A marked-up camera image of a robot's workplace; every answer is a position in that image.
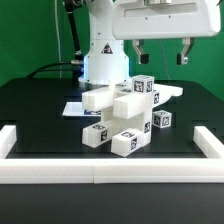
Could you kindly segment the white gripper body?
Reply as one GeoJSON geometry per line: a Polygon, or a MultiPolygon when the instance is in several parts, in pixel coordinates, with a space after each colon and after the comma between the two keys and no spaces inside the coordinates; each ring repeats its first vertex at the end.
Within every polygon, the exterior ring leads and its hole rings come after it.
{"type": "Polygon", "coordinates": [[[220,29],[217,0],[117,0],[113,5],[116,39],[206,37],[220,29]]]}

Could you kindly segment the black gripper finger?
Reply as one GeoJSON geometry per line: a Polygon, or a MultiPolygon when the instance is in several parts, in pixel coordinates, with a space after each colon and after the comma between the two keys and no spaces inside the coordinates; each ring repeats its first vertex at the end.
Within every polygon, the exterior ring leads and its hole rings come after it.
{"type": "Polygon", "coordinates": [[[177,54],[177,64],[186,65],[189,60],[189,53],[194,46],[193,38],[183,38],[182,39],[183,49],[180,53],[177,54]]]}
{"type": "Polygon", "coordinates": [[[133,40],[132,46],[138,56],[139,64],[148,64],[149,63],[149,55],[144,51],[144,41],[143,40],[133,40]]]}

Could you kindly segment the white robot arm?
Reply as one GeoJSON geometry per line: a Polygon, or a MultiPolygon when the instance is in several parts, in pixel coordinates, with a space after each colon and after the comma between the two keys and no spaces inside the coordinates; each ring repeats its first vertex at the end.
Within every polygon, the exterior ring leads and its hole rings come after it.
{"type": "Polygon", "coordinates": [[[130,40],[138,61],[148,39],[183,40],[177,63],[188,62],[197,37],[215,36],[221,29],[221,0],[83,0],[89,11],[90,50],[84,57],[83,83],[107,85],[129,79],[124,42],[130,40]]]}

